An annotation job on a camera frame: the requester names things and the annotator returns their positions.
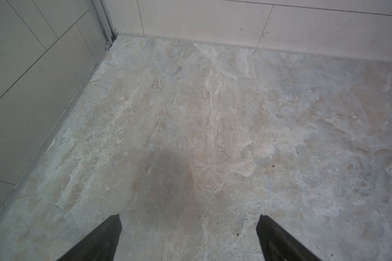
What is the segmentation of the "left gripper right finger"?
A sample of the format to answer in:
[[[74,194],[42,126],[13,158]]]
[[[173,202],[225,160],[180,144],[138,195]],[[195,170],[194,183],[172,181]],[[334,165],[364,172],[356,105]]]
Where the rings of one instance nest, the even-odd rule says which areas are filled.
[[[266,261],[320,261],[268,215],[260,215],[256,232]]]

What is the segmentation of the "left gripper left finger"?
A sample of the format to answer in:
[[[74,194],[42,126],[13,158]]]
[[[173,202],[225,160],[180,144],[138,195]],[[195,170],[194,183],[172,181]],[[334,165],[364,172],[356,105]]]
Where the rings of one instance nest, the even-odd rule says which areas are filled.
[[[111,215],[58,261],[112,261],[121,232],[119,214]]]

